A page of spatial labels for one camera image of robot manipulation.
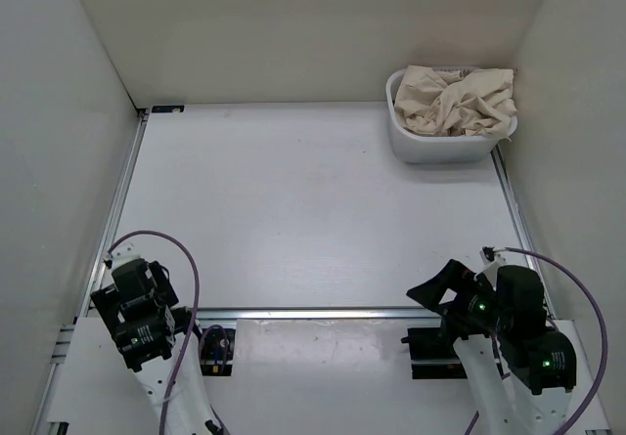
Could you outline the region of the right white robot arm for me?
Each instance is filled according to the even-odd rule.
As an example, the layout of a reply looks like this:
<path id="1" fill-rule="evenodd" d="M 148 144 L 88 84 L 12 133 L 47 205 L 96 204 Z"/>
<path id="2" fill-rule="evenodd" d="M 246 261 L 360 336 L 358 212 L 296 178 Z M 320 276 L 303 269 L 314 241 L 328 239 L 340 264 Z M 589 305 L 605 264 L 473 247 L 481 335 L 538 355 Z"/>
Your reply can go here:
<path id="1" fill-rule="evenodd" d="M 407 296 L 440 319 L 439 344 L 466 373 L 487 434 L 555 434 L 577 382 L 570 339 L 549 323 L 532 269 L 485 247 L 483 268 L 451 259 Z"/>

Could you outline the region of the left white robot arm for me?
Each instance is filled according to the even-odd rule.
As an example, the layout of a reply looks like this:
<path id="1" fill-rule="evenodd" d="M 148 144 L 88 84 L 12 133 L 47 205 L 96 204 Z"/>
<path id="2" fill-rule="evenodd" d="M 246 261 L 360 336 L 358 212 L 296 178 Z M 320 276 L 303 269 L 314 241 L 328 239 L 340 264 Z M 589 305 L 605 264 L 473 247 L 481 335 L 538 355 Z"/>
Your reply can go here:
<path id="1" fill-rule="evenodd" d="M 150 401 L 159 434 L 227 434 L 203 384 L 198 309 L 179 304 L 168 272 L 128 240 L 104 260 L 112 283 L 91 293 L 116 350 Z"/>

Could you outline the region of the beige trousers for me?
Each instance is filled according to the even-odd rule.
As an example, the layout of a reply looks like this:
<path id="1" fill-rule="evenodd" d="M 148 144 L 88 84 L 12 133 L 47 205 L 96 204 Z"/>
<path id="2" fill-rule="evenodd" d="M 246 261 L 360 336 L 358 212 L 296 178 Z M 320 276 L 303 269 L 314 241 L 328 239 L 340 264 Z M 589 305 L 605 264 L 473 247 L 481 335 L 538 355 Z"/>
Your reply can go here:
<path id="1" fill-rule="evenodd" d="M 517 109 L 511 69 L 436 70 L 410 65 L 393 100 L 403 129 L 424 137 L 507 139 Z"/>

